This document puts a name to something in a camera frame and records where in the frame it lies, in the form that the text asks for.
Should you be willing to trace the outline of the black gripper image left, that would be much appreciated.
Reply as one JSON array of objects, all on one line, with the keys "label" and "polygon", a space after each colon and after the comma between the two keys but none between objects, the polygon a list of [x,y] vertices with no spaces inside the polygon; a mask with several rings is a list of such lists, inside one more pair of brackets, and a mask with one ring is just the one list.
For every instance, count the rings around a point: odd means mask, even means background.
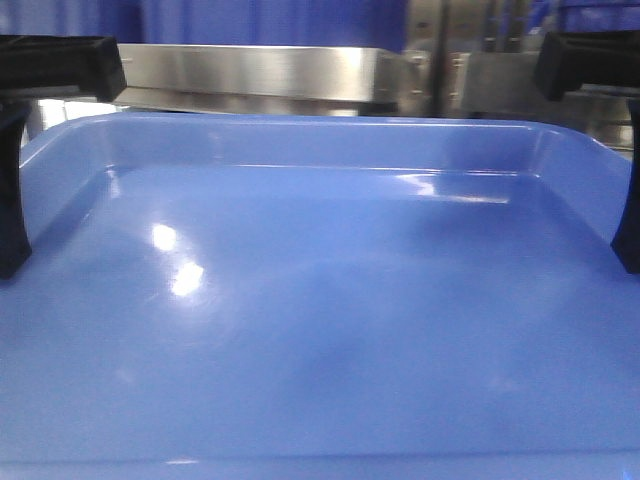
[{"label": "black gripper image left", "polygon": [[[115,100],[126,88],[111,36],[3,35],[1,99],[93,97]],[[10,279],[32,253],[25,228],[20,148],[28,102],[1,104],[1,278]]]}]

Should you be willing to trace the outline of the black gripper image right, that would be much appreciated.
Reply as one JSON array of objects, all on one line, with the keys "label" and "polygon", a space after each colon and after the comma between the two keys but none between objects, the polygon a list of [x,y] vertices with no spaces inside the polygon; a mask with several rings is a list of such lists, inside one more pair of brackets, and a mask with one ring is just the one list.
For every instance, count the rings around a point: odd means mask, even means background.
[{"label": "black gripper image right", "polygon": [[[637,89],[639,32],[549,32],[533,73],[545,99],[560,101],[585,85]],[[639,101],[629,100],[633,159],[624,210],[611,248],[630,274],[639,273]]]}]

